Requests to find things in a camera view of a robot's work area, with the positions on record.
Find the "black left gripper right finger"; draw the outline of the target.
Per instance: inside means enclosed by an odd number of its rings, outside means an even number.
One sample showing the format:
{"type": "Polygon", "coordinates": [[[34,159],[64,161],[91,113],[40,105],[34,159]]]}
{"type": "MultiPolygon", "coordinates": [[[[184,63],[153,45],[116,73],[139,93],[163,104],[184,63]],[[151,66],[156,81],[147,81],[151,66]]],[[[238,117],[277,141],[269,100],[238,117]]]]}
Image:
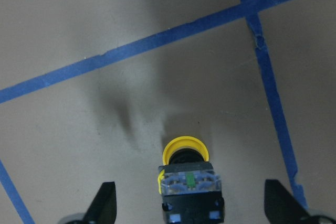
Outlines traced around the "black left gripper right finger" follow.
{"type": "Polygon", "coordinates": [[[314,219],[276,179],[265,180],[264,212],[269,223],[314,223],[314,219]]]}

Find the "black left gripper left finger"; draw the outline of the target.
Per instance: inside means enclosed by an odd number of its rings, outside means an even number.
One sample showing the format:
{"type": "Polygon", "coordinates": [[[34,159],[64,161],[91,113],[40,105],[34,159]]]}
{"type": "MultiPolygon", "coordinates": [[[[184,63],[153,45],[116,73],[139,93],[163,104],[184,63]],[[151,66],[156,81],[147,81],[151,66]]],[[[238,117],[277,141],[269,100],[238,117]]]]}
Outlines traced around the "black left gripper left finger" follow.
{"type": "Polygon", "coordinates": [[[101,184],[96,196],[83,217],[84,223],[107,223],[116,221],[116,187],[115,182],[101,184]]]}

